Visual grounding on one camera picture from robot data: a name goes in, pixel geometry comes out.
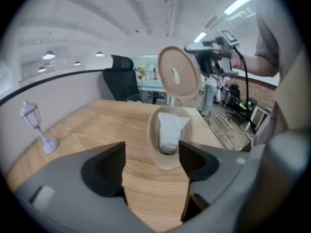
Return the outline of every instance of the lavender lamp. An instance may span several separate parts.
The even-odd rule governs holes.
[[[30,128],[37,129],[39,131],[39,136],[44,143],[43,151],[46,154],[53,153],[57,148],[58,142],[55,138],[47,138],[44,132],[41,130],[39,126],[41,122],[41,117],[38,110],[38,105],[35,103],[29,103],[27,101],[24,101],[23,108],[21,109],[19,116],[24,119],[24,121]]]

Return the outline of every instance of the wooden floor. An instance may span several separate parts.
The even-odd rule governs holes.
[[[157,104],[163,104],[164,102],[164,100],[157,100]],[[202,96],[198,95],[198,97],[191,100],[175,99],[175,106],[201,108]],[[227,107],[224,109],[222,104],[213,104],[210,120],[208,121],[206,117],[204,119],[227,149],[240,150],[251,141],[254,134],[244,130],[247,122],[239,126],[235,119],[228,121],[226,111],[230,111],[230,109]]]

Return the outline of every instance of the ceiling light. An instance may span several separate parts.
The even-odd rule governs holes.
[[[224,13],[229,15],[240,8],[242,5],[246,4],[250,0],[236,0],[229,8],[227,8]]]
[[[196,39],[195,39],[193,42],[195,42],[195,43],[199,42],[200,40],[203,39],[203,37],[204,37],[205,35],[206,35],[205,32],[200,33],[199,36],[196,37]]]
[[[52,51],[47,51],[44,56],[42,57],[42,59],[44,60],[49,60],[55,57],[55,54]]]
[[[38,72],[44,72],[44,71],[46,71],[45,67],[40,67],[38,70]]]
[[[104,54],[103,54],[103,52],[100,52],[100,51],[98,51],[96,54],[95,54],[95,56],[97,56],[97,57],[102,57]]]

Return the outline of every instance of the gray sleeve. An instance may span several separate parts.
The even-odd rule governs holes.
[[[270,31],[269,27],[267,26],[261,10],[262,7],[257,6],[256,18],[259,29],[259,36],[255,55],[265,58],[272,65],[278,68],[279,65],[278,43],[274,35]]]

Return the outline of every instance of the person's arm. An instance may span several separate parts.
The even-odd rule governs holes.
[[[255,56],[243,55],[247,72],[263,77],[274,77],[278,73],[279,53],[278,43],[264,20],[265,2],[257,0],[256,18],[259,36]],[[245,71],[238,54],[233,51],[231,56],[233,68]]]

